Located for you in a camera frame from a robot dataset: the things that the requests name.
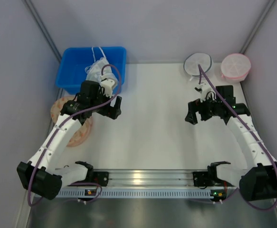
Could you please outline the pink floral laundry bag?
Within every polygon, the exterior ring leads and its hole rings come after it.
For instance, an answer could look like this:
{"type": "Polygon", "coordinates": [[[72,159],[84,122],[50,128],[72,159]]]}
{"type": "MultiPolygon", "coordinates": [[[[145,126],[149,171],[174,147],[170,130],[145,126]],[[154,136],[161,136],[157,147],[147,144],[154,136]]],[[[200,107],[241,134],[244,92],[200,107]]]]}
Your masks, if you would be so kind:
{"type": "MultiPolygon", "coordinates": [[[[53,123],[57,122],[58,116],[60,115],[60,111],[63,108],[63,105],[70,100],[73,100],[74,96],[64,96],[57,101],[54,102],[50,109],[50,116],[53,123]]],[[[86,119],[85,123],[80,127],[78,131],[76,131],[73,137],[67,144],[67,147],[76,147],[82,144],[90,135],[93,126],[93,118],[90,117],[86,119]]]]}

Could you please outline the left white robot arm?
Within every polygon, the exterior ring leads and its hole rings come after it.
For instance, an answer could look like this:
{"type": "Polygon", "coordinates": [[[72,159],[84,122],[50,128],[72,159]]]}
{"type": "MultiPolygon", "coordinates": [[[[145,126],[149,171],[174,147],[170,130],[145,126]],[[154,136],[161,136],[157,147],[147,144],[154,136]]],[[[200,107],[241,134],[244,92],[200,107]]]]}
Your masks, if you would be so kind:
{"type": "Polygon", "coordinates": [[[90,182],[93,166],[77,161],[58,169],[57,163],[73,135],[96,112],[115,120],[121,114],[121,97],[114,95],[117,83],[110,78],[101,82],[86,80],[75,98],[67,101],[60,111],[56,125],[47,139],[28,162],[20,162],[17,173],[24,189],[48,200],[59,191],[78,181],[90,182]]]}

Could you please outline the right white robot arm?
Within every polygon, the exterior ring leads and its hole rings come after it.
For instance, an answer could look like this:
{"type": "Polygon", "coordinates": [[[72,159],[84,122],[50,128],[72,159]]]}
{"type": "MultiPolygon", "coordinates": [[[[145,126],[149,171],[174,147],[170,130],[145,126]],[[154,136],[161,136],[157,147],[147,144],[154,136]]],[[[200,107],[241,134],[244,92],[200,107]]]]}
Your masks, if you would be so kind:
{"type": "Polygon", "coordinates": [[[216,183],[227,182],[237,187],[246,201],[277,198],[277,161],[265,153],[265,145],[257,133],[250,111],[244,103],[237,103],[233,86],[195,86],[200,97],[188,103],[185,121],[193,125],[212,117],[222,119],[236,139],[247,168],[240,169],[229,161],[213,162],[208,167],[208,178],[216,183]]]}

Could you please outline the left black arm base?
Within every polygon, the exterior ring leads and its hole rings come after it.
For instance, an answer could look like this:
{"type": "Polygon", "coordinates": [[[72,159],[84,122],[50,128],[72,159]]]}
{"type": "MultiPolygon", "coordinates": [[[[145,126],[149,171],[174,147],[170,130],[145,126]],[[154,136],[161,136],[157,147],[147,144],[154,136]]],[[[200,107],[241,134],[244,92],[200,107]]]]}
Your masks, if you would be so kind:
{"type": "Polygon", "coordinates": [[[89,172],[88,177],[85,180],[77,181],[70,184],[69,186],[74,187],[83,187],[83,186],[92,186],[93,184],[98,184],[101,187],[106,187],[109,182],[109,172],[107,171],[93,171],[89,172]]]}

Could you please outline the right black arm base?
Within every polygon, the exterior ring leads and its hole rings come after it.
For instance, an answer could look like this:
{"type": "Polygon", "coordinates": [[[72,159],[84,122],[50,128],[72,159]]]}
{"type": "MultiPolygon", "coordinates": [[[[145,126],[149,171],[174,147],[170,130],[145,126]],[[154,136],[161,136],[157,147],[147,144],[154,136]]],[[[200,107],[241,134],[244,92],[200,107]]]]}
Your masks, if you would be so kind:
{"type": "Polygon", "coordinates": [[[195,187],[207,188],[207,187],[234,187],[230,183],[219,179],[214,171],[194,171],[193,183],[195,187]]]}

